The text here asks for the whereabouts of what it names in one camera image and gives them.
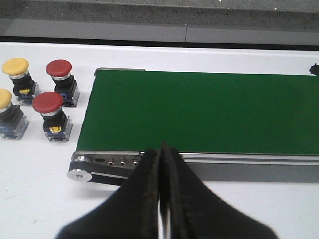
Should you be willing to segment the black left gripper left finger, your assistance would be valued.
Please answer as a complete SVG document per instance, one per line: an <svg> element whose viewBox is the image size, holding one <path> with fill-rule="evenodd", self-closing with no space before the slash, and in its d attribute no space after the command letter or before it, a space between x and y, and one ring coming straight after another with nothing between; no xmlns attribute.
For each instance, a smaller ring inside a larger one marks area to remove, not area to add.
<svg viewBox="0 0 319 239"><path fill-rule="evenodd" d="M61 229L59 239L157 239L157 150L147 150L132 175L104 203Z"/></svg>

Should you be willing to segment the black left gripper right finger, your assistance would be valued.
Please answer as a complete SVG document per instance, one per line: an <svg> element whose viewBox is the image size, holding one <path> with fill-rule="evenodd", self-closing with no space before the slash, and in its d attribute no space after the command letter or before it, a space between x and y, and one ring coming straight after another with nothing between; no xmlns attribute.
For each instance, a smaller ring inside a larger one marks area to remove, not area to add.
<svg viewBox="0 0 319 239"><path fill-rule="evenodd" d="M271 228L245 215L208 189L163 143L160 154L161 212L168 239L275 239Z"/></svg>

